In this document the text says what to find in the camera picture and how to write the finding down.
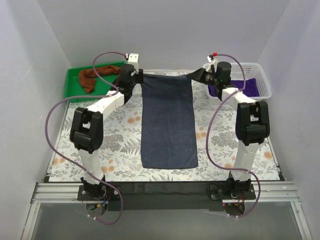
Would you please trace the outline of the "purple towel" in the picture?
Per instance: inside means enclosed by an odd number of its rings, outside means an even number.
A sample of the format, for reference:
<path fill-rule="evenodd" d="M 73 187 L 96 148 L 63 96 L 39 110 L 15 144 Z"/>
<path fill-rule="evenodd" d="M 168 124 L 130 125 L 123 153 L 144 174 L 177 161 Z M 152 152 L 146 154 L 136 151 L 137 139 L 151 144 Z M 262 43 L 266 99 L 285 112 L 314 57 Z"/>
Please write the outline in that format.
<path fill-rule="evenodd" d="M 233 84 L 236 88 L 241 89 L 243 87 L 243 80 L 231 80 L 230 81 L 231 84 Z M 257 87 L 257 80 L 255 78 L 250 78 L 248 80 L 245 81 L 245 89 L 243 91 L 243 93 L 252 98 L 252 97 L 259 97 L 259 91 L 258 91 L 258 87 Z M 212 97 L 216 97 L 216 93 L 215 93 L 215 89 L 213 86 L 208 86 L 208 94 Z"/>

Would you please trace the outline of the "grey blue towel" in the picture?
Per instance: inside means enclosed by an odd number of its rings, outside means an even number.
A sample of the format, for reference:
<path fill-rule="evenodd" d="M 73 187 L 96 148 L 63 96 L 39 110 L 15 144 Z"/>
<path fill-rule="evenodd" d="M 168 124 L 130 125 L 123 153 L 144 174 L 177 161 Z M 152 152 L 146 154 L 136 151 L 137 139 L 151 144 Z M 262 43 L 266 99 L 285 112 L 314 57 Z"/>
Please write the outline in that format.
<path fill-rule="evenodd" d="M 184 75 L 145 74 L 140 155 L 146 169 L 198 166 L 192 82 Z"/>

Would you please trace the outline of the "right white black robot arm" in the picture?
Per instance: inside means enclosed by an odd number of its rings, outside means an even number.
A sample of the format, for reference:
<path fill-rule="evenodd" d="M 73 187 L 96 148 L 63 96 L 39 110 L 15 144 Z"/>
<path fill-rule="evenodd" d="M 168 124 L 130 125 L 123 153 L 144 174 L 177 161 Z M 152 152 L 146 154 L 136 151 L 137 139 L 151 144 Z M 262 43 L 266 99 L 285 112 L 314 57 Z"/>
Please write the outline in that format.
<path fill-rule="evenodd" d="M 270 135 L 268 104 L 256 101 L 231 83 L 232 65 L 221 61 L 210 63 L 210 67 L 200 68 L 187 74 L 187 78 L 212 86 L 222 104 L 229 104 L 236 111 L 235 134 L 238 149 L 233 167 L 227 168 L 229 177 L 225 187 L 219 190 L 231 197 L 241 197 L 250 191 L 252 166 L 258 148 Z"/>

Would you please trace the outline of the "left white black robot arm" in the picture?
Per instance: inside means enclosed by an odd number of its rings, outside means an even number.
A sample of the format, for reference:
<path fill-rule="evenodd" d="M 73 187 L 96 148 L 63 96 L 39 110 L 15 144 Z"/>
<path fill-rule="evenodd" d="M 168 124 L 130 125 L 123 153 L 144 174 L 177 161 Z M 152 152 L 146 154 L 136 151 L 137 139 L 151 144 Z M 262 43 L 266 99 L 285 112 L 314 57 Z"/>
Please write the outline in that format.
<path fill-rule="evenodd" d="M 104 120 L 117 108 L 125 105 L 132 97 L 136 84 L 143 83 L 143 70 L 137 63 L 127 63 L 120 67 L 115 86 L 106 97 L 86 107 L 74 111 L 70 141 L 78 150 L 81 163 L 85 168 L 81 182 L 84 191 L 99 200 L 107 194 L 107 187 L 100 181 L 105 180 L 101 169 L 100 147 L 104 140 Z"/>

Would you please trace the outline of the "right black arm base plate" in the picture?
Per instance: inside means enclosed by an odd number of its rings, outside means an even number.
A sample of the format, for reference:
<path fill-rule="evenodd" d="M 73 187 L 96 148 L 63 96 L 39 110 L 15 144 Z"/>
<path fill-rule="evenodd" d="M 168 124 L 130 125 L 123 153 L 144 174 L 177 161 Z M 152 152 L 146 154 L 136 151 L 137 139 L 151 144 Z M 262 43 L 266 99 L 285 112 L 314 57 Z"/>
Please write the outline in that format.
<path fill-rule="evenodd" d="M 224 183 L 209 183 L 206 186 L 206 192 L 211 200 L 255 200 L 256 193 L 251 184 L 248 191 L 236 190 L 233 193 L 226 190 Z"/>

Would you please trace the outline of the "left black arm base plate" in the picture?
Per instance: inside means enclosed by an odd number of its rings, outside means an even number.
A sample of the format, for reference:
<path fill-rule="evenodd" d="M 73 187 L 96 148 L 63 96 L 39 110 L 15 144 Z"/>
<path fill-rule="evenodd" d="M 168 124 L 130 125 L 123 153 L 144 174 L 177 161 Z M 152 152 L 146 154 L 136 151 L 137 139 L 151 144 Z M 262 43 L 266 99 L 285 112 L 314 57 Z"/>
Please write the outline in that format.
<path fill-rule="evenodd" d="M 119 201 L 119 193 L 113 188 L 102 187 L 102 193 L 100 196 L 95 196 L 93 193 L 90 193 L 89 190 L 85 188 L 84 185 L 81 185 L 78 189 L 77 198 L 78 201 Z"/>

